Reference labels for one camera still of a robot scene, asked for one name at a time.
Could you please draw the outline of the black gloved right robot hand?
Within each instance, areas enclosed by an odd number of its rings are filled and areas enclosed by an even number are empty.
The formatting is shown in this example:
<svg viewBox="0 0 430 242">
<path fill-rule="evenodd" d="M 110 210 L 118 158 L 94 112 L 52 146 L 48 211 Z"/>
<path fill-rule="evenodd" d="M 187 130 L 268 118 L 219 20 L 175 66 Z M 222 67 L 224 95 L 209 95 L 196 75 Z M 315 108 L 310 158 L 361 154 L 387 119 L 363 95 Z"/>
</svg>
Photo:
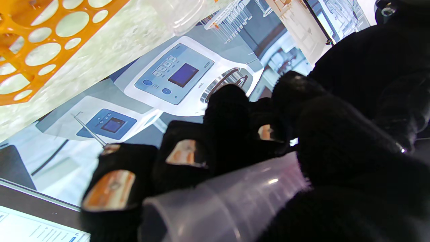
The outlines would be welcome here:
<svg viewBox="0 0 430 242">
<path fill-rule="evenodd" d="M 80 208 L 91 242 L 428 242 L 429 163 L 290 71 L 268 106 L 226 85 L 159 148 L 105 145 Z"/>
</svg>

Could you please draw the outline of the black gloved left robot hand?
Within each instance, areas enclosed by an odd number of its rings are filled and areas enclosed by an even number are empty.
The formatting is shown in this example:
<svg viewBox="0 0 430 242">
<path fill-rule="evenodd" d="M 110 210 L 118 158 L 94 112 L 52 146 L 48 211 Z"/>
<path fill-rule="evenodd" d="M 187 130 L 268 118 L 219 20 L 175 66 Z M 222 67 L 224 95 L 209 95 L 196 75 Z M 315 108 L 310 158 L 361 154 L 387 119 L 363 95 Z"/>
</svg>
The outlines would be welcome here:
<svg viewBox="0 0 430 242">
<path fill-rule="evenodd" d="M 308 76 L 413 153 L 429 122 L 429 1 L 376 6 L 377 24 L 336 43 Z"/>
</svg>

